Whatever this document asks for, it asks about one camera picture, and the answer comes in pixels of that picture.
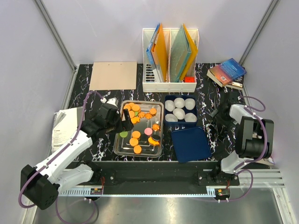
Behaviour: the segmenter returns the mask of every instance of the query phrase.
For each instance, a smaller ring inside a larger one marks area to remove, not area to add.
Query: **pink disc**
[[[146,129],[144,130],[144,133],[145,133],[147,136],[151,136],[151,134],[153,134],[153,130],[152,130],[150,127],[148,127],[148,128],[146,128]]]

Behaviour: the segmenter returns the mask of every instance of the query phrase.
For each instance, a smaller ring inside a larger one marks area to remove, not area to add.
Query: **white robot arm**
[[[236,128],[235,150],[226,158],[219,161],[217,167],[212,170],[209,179],[216,184],[223,184],[231,179],[237,172],[250,161],[260,158],[264,149],[264,132],[257,118],[263,123],[267,133],[267,148],[262,158],[269,158],[272,153],[274,122],[253,116],[241,105],[235,93],[227,93],[219,107],[212,112],[218,129],[228,128],[239,124]]]
[[[80,153],[96,143],[100,136],[106,133],[132,130],[133,124],[128,110],[124,110],[123,116],[125,119],[122,120],[117,103],[116,98],[109,99],[101,106],[93,118],[83,121],[81,129],[77,130],[69,141],[55,153],[35,167],[25,166],[21,171],[21,189],[27,185],[23,195],[44,210],[55,202],[59,193],[83,182],[98,182],[100,180],[100,168],[92,162],[82,164],[66,172],[64,172],[64,169]]]

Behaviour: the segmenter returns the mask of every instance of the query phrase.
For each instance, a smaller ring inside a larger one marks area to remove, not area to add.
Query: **black disc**
[[[160,136],[157,135],[157,134],[153,134],[151,137],[152,137],[152,139],[155,140],[155,141],[160,141],[160,140],[161,140]]]
[[[140,135],[140,138],[139,138],[139,143],[142,143],[142,144],[146,144],[148,143],[148,136],[146,134],[142,134]]]

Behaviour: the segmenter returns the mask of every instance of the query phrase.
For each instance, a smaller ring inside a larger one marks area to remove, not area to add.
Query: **green disc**
[[[128,136],[128,132],[121,132],[121,133],[120,133],[120,136],[121,136],[122,138],[126,138],[126,137]]]

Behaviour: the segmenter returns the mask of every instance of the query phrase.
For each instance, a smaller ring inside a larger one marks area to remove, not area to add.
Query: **book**
[[[184,31],[185,31],[186,36],[187,36],[187,41],[189,42],[189,45],[190,45],[191,54],[190,54],[190,57],[189,57],[189,59],[188,59],[188,61],[186,63],[186,66],[184,67],[184,69],[182,71],[182,74],[181,74],[181,76],[179,78],[180,81],[182,81],[184,79],[184,77],[186,76],[187,71],[189,70],[189,68],[193,64],[194,59],[196,58],[196,55],[198,53],[198,49],[196,47],[196,44],[195,44],[194,40],[192,40],[192,38],[190,37],[190,34],[188,33],[185,24],[183,24],[183,27],[184,27]]]
[[[160,78],[163,82],[166,82],[167,52],[162,24],[160,24],[160,27],[157,31],[157,36],[151,49],[151,53],[154,57],[154,60],[156,60],[155,65],[158,70],[158,74],[160,74]]]
[[[233,58],[216,65],[207,72],[207,76],[223,87],[246,74],[246,70]]]
[[[236,90],[243,90],[243,85],[244,85],[244,76],[241,76],[236,80],[234,80],[233,82],[227,84],[226,87],[230,87]]]
[[[154,41],[156,39],[157,32],[158,32],[159,28],[160,28],[160,23],[157,25],[157,27],[156,27],[156,29],[154,31],[154,34],[153,34],[153,36],[152,36],[152,38],[151,38],[151,40],[149,42],[149,46],[146,49],[146,55],[147,55],[147,57],[149,59],[149,63],[150,63],[151,68],[153,70],[153,73],[154,73],[154,76],[155,76],[155,81],[158,82],[158,83],[162,82],[163,80],[161,80],[160,76],[158,75],[158,71],[157,71],[157,68],[156,68],[156,65],[155,65],[154,57],[153,57],[153,55],[151,53],[151,49],[153,47],[153,44],[154,44]]]
[[[170,82],[177,83],[190,57],[191,49],[182,25],[171,46]]]

